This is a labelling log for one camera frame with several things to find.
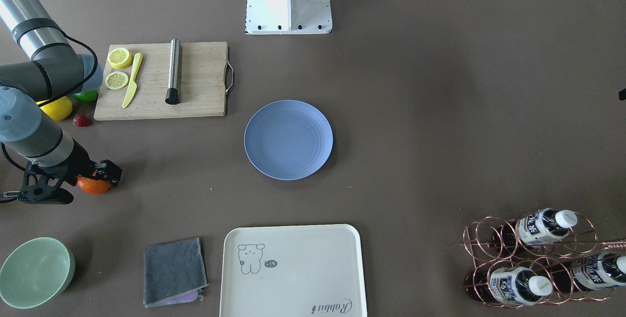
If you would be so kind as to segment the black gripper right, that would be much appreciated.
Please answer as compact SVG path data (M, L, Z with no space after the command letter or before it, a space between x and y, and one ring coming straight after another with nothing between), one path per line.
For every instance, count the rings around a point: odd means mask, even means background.
M118 187L121 180L122 170L109 159L103 159L96 163L89 158L87 151L77 141L73 142L71 154L62 162L67 166L67 171L62 181L76 183L76 177L87 177L92 180L105 181L112 187Z

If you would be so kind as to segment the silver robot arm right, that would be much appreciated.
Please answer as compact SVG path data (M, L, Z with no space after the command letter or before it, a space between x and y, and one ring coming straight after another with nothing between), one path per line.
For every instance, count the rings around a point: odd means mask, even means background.
M67 95L99 87L102 70L95 52L80 54L40 0L1 0L1 20L28 61L1 66L1 142L27 159L31 173L76 185L98 164L41 107Z

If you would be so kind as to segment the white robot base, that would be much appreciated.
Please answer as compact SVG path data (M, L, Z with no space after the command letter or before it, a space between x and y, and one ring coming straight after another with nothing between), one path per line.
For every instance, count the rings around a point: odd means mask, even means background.
M313 35L332 29L331 0L246 0L246 34Z

